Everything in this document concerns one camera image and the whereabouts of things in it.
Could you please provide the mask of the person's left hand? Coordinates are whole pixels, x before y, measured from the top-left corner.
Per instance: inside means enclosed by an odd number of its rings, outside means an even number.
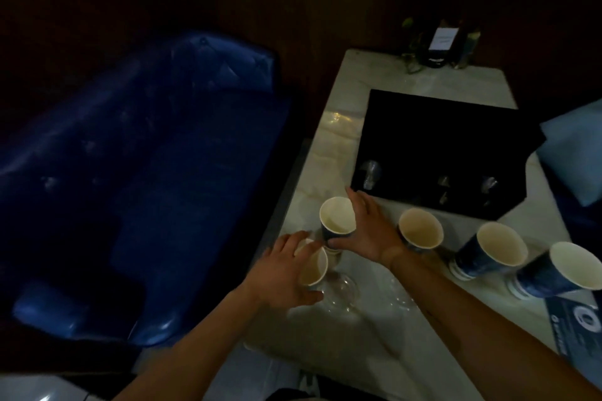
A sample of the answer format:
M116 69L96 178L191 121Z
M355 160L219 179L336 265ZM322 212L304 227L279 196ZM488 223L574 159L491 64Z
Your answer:
M240 285L240 290L250 303L258 307L291 309L289 305L293 290L310 290L299 286L297 277L304 259L323 243L314 240L299 249L299 244L308 236L307 231L283 234L265 250Z

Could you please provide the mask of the person's right hand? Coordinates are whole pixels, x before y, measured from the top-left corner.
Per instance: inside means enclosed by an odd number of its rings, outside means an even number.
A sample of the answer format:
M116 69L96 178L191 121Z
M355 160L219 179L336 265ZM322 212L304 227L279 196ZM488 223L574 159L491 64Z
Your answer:
M401 260L407 249L393 224L370 195L361 191L355 192L351 187L346 187L346 192L355 212L355 232L360 237L360 243L357 250L345 251L379 263L391 273L395 273L395 263Z

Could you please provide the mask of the blue paper cup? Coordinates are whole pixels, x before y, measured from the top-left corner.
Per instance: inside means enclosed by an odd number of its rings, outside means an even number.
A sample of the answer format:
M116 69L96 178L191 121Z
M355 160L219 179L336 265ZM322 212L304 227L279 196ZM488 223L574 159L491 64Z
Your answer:
M329 269L329 259L323 244L311 256L304 259L297 277L297 283L304 288L315 287L325 278Z
M444 241L440 221L421 208L405 210L399 218L397 230L405 245L415 253L428 253Z
M510 294L521 300L551 298L577 291L602 290L602 261L587 249L558 242L506 278Z
M351 200L346 197L332 197L324 201L319 211L321 237L328 253L340 253L330 244L331 239L348 238L356 230L356 219Z
M506 272L522 266L529 249L511 227L498 222L484 223L448 262L450 273L458 280L470 281L494 272Z

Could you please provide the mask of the person's right forearm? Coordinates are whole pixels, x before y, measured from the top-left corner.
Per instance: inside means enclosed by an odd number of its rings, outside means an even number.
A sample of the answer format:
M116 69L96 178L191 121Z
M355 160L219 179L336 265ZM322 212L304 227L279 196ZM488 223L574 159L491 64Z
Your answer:
M485 401L602 401L602 391L528 332L404 246L382 264L400 281Z

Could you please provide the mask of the person's left forearm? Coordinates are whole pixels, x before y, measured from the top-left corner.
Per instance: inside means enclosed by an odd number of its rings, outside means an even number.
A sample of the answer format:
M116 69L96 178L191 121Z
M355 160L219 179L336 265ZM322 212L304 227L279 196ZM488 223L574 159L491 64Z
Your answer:
M113 401L202 401L265 298L243 283Z

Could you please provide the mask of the clear drinking glass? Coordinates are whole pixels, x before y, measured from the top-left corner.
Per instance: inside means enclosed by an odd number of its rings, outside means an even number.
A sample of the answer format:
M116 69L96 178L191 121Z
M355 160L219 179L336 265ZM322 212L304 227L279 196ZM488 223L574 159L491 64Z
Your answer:
M487 207L491 202L493 193L496 191L499 181L496 177L483 176L479 186L480 201L482 206Z
M380 163L375 160L367 160L361 164L359 169L364 173L362 189L365 191L372 191L382 176L382 167Z
M359 287L346 273L333 270L326 273L320 283L323 292L322 307L331 314L352 313L359 298Z

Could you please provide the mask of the black tray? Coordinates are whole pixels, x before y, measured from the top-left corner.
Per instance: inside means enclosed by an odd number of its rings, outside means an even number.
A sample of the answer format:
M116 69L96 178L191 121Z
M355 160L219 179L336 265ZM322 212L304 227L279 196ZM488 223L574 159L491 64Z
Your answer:
M540 125L518 109L372 89L351 188L497 221L526 199L526 163L545 141ZM359 168L367 160L382 167L372 191L362 189ZM499 181L487 207L483 176Z

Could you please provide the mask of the blue tufted leather sofa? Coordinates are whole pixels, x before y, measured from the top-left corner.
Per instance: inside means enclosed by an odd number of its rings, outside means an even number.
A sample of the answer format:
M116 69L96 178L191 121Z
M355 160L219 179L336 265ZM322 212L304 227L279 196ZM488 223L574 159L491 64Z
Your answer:
M277 55L161 40L0 142L0 299L66 340L166 346L244 277L298 150Z

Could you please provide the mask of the small potted plant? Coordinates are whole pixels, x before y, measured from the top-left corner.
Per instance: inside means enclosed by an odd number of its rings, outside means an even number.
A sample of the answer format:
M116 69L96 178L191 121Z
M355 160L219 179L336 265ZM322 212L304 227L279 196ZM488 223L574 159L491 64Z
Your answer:
M437 27L460 28L449 51L427 50ZM416 74L425 68L440 69L445 66L450 66L454 70L466 68L482 35L480 27L457 17L408 17L403 21L402 29L408 40L402 58L409 74Z

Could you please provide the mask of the white table sign card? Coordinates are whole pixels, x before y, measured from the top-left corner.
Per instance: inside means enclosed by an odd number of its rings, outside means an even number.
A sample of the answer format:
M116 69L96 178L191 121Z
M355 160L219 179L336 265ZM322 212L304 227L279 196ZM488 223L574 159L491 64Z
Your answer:
M428 51L449 51L456 39L459 27L437 27L427 48Z

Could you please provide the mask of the blue printed leaflet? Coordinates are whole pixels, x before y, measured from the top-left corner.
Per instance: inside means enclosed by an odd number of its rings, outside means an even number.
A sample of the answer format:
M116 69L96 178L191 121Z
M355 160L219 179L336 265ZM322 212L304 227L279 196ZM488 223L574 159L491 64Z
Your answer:
M559 354L602 386L602 319L598 309L560 297L545 300Z

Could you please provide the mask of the light blue cushion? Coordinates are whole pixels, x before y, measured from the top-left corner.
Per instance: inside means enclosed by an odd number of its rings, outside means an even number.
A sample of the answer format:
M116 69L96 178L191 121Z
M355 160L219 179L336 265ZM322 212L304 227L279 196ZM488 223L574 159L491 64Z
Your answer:
M602 200L602 98L541 123L538 148L546 164L582 207Z

